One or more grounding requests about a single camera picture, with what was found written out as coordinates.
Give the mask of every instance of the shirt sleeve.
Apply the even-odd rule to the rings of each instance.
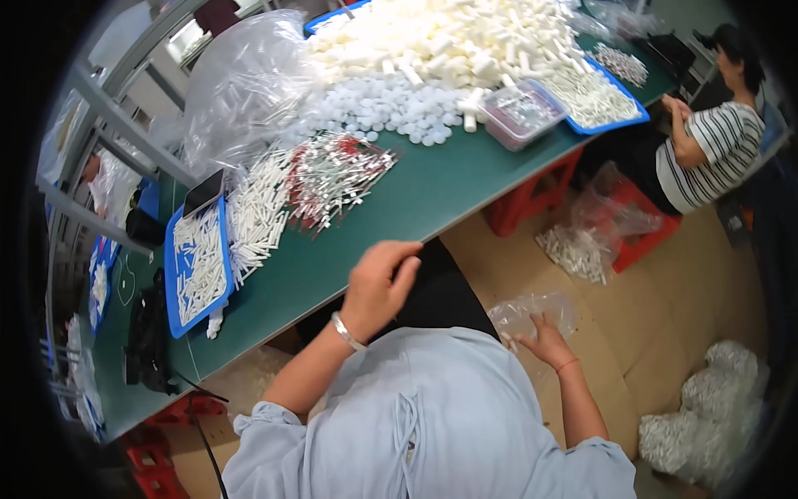
[[[687,124],[710,164],[737,148],[743,124],[734,108],[719,107],[694,113]]]
[[[252,416],[239,415],[233,430],[238,452],[224,467],[229,497],[299,497],[306,427],[285,407],[258,402]]]
[[[634,471],[618,444],[588,438],[565,452],[563,497],[634,499]]]

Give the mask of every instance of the woman in striped shirt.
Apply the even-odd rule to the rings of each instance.
[[[764,132],[755,102],[764,72],[734,26],[719,26],[713,40],[718,69],[734,94],[731,101],[694,113],[666,95],[662,106],[671,116],[671,137],[651,124],[615,130],[585,147],[577,171],[592,176],[613,160],[668,215],[711,203],[748,178]]]

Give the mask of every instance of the black hair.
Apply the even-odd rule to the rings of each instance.
[[[757,95],[764,80],[764,70],[751,41],[740,32],[739,28],[730,24],[718,26],[712,39],[715,46],[722,48],[731,62],[743,63],[745,88]]]

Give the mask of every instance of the black pants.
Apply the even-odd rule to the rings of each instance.
[[[604,163],[612,160],[659,211],[671,216],[681,215],[668,200],[657,178],[657,149],[667,138],[651,123],[607,132],[585,146],[574,178],[593,178]]]
[[[454,326],[483,331],[498,340],[499,335],[491,320],[440,239],[435,238],[425,244],[418,257],[421,266],[405,306],[371,341],[398,327]],[[330,315],[341,310],[342,304],[343,296],[297,324],[302,341],[310,343],[330,321]]]

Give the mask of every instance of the silver bracelet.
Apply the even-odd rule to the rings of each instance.
[[[365,345],[357,341],[356,339],[352,338],[350,335],[349,330],[346,329],[344,326],[343,321],[341,320],[341,316],[337,312],[333,312],[330,319],[333,321],[333,325],[335,326],[335,330],[341,335],[342,338],[346,340],[348,344],[352,346],[355,350],[365,350]]]

